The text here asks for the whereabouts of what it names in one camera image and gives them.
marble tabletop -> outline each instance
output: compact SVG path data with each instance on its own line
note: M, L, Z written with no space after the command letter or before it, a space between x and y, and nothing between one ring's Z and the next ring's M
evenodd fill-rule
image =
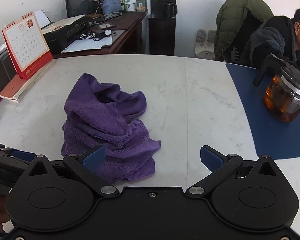
M0 143L61 160L63 110L83 73L99 82L117 83L122 91L141 90L147 110L140 117L150 138L161 140L154 154L156 171L124 186L189 186L210 174L200 161L209 145L224 155L257 160L243 105L225 63L153 55L100 55L56 59L55 65L19 104L0 103ZM300 158L276 160L300 202ZM300 234L300 208L292 228Z

power adapter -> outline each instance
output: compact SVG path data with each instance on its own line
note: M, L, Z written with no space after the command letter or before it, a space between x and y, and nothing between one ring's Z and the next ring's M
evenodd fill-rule
M105 31L98 29L94 31L94 36L96 37L96 39L101 40L106 36L106 33Z

towel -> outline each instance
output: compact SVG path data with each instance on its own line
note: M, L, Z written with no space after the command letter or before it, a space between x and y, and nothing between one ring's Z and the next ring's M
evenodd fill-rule
M81 155L102 144L106 161L95 174L108 183L135 181L154 174L152 155L160 141L149 138L141 120L135 119L146 110L146 97L141 92L128 94L117 84L99 83L83 74L65 103L67 119L62 129L63 156Z

wooden desk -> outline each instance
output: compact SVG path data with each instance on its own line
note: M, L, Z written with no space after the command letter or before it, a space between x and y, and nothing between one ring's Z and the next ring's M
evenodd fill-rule
M144 54L144 46L142 43L142 20L147 15L146 12L130 12L112 18L106 22L115 25L111 30L125 30L119 38L110 47L102 47L102 49L90 49L69 53L53 54L53 58L77 57L87 55L103 55L103 54Z

dark fleece jacket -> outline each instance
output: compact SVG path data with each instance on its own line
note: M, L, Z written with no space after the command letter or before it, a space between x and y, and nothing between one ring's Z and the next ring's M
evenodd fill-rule
M271 53L288 57L300 67L300 50L295 50L294 25L286 16L274 16L263 23L247 42L238 64L260 68Z

